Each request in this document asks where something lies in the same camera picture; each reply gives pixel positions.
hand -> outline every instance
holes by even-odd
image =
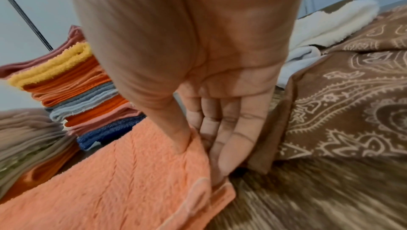
[[[301,0],[73,0],[119,92],[183,152],[188,123],[214,184],[251,152],[288,53]],[[187,120],[173,98],[178,93]]]

stack of towels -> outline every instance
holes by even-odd
[[[0,203],[53,177],[79,150],[42,108],[0,112]]]
[[[83,150],[120,138],[145,117],[119,95],[78,26],[51,53],[0,67],[0,78],[31,93]]]

finger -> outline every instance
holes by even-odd
[[[189,98],[179,95],[187,110],[188,123],[199,131],[204,114],[202,113],[201,98]]]
[[[205,117],[203,118],[199,134],[205,150],[209,150],[215,141],[219,129],[222,109],[220,107],[220,100],[214,98],[201,99],[201,105]]]
[[[271,93],[243,97],[236,127],[220,152],[218,165],[229,175],[250,154],[266,120]]]
[[[215,142],[209,151],[212,185],[217,185],[223,180],[223,174],[218,167],[218,158],[225,143],[229,140],[235,129],[240,113],[240,99],[221,99],[220,105],[222,108],[222,121],[220,122]]]
[[[143,112],[174,142],[178,153],[184,152],[190,142],[191,129],[181,107],[171,95],[154,108],[143,107]]]

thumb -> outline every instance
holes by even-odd
[[[154,107],[140,107],[141,110],[173,140],[178,153],[184,152],[190,142],[191,129],[181,107],[171,95],[155,103]]]

yellow towel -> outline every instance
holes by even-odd
[[[25,85],[46,81],[68,71],[91,56],[92,50],[89,44],[87,42],[78,42],[53,59],[27,71],[13,75],[8,79],[8,83],[11,86],[22,89]]]

